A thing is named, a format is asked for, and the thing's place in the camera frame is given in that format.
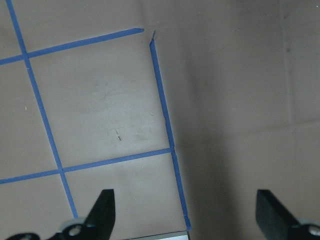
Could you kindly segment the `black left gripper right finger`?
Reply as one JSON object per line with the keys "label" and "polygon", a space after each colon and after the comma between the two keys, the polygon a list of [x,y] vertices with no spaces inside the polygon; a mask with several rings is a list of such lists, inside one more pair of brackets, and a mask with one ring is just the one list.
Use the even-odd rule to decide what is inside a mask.
{"label": "black left gripper right finger", "polygon": [[300,223],[268,189],[256,193],[255,220],[267,240],[318,240],[320,226]]}

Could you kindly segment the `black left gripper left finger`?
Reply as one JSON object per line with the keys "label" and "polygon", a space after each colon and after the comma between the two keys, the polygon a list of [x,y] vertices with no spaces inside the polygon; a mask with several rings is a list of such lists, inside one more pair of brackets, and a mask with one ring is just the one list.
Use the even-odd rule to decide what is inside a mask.
{"label": "black left gripper left finger", "polygon": [[109,240],[116,221],[115,192],[101,191],[82,223],[72,223],[58,230],[51,240]]}

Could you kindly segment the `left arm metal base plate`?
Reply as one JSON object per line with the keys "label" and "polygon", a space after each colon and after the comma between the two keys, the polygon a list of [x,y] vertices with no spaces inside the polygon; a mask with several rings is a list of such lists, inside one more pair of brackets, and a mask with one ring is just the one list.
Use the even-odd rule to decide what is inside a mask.
{"label": "left arm metal base plate", "polygon": [[190,237],[187,231],[177,231],[177,232],[132,238],[132,240],[189,240],[189,239]]}

